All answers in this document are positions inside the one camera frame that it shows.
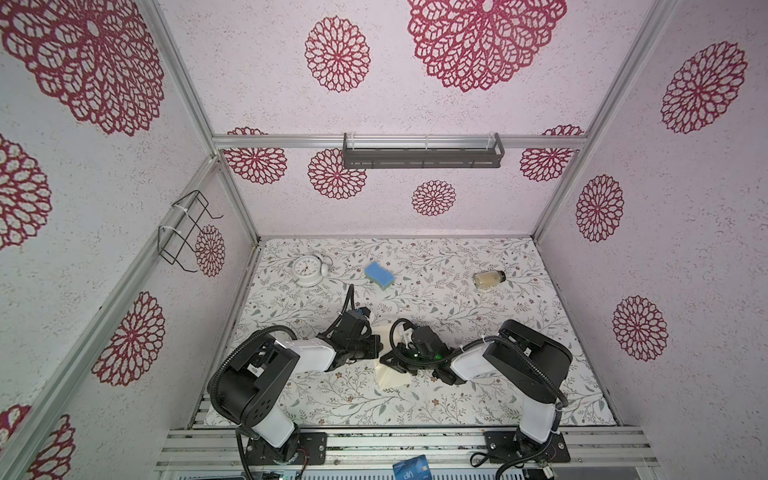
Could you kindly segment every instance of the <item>alarm clock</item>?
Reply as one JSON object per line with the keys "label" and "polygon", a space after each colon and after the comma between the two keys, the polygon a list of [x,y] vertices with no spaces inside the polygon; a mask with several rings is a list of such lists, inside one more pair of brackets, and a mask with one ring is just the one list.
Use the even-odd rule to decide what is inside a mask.
{"label": "alarm clock", "polygon": [[304,255],[293,262],[293,278],[296,279],[298,286],[315,286],[323,281],[323,277],[328,276],[330,267],[333,266],[333,260],[323,255],[323,259],[315,254]]}

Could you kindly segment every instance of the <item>zip tie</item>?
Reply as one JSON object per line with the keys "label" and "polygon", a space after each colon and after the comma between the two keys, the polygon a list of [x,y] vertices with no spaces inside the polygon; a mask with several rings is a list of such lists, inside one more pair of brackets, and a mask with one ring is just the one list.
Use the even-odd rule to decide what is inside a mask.
{"label": "zip tie", "polygon": [[174,232],[178,233],[178,234],[179,234],[179,237],[183,237],[183,235],[181,234],[181,232],[180,232],[179,230],[176,230],[176,229],[175,229],[175,228],[173,228],[173,227],[169,227],[168,225],[160,225],[160,228],[170,228],[170,229],[171,229],[171,230],[173,230]]}

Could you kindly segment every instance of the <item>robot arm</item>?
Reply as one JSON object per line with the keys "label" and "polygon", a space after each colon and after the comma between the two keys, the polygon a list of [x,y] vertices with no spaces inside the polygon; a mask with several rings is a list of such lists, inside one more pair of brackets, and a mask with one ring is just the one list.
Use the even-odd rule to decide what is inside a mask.
{"label": "robot arm", "polygon": [[[271,326],[251,335],[228,357],[208,382],[211,405],[238,425],[239,432],[264,441],[275,462],[289,462],[296,454],[299,429],[279,408],[274,408],[288,378],[301,372],[330,372],[349,361],[375,359],[382,350],[372,335],[370,310],[355,309],[350,285],[342,312],[316,338],[298,340],[284,326]],[[283,331],[291,340],[275,339]]]}
{"label": "robot arm", "polygon": [[[406,342],[395,346],[393,333],[400,323],[406,328]],[[415,375],[419,369],[434,369],[432,376],[449,385],[500,372],[512,382],[523,394],[521,435],[515,435],[520,458],[547,445],[550,433],[557,429],[560,412],[568,404],[559,387],[573,356],[553,339],[514,320],[504,322],[498,335],[461,349],[447,347],[428,326],[416,326],[407,319],[398,320],[389,337],[392,352],[380,361],[399,372]]]}

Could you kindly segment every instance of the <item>clock face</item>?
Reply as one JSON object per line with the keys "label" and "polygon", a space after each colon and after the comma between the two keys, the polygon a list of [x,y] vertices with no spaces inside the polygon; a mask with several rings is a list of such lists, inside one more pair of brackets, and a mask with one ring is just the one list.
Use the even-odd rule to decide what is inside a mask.
{"label": "clock face", "polygon": [[293,264],[296,275],[308,276],[320,270],[320,260],[315,257],[301,257]]}

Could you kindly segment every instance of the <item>black mounting plate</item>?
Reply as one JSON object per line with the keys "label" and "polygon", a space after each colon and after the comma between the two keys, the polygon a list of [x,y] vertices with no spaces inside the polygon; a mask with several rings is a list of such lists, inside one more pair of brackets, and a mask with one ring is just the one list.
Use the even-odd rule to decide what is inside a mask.
{"label": "black mounting plate", "polygon": [[[505,463],[516,458],[520,458],[517,452],[510,449],[511,445],[514,445],[512,439],[515,437],[515,430],[497,430],[494,432],[486,432],[485,447],[488,449],[488,453],[502,457],[505,460],[491,457],[489,461],[491,463]],[[547,451],[547,462],[549,463],[569,463],[571,461],[571,454],[568,453],[568,447],[565,445],[563,434],[558,433],[552,436],[552,444]]]}
{"label": "black mounting plate", "polygon": [[[310,453],[310,460],[307,465],[322,465],[326,462],[326,443],[328,435],[318,432],[300,432],[299,447],[304,447]],[[264,439],[248,440],[248,448],[253,447],[246,453],[248,465],[275,465],[275,461],[266,455],[264,449],[268,448]],[[298,455],[287,465],[303,465],[304,455],[299,452]]]}

